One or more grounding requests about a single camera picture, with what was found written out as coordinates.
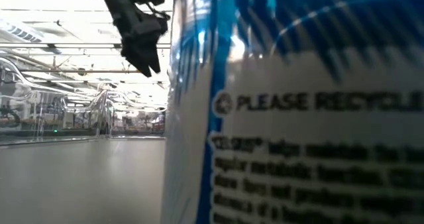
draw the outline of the floor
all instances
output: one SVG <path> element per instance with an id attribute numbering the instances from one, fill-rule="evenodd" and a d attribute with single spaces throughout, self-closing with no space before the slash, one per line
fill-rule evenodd
<path id="1" fill-rule="evenodd" d="M 157 224 L 164 140 L 0 146 L 1 224 Z"/>

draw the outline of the blue plastic wrapper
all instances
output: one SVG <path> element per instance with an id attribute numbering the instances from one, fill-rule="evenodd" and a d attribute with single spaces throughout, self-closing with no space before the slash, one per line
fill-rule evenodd
<path id="1" fill-rule="evenodd" d="M 162 224 L 424 223 L 424 0 L 175 0 Z"/>

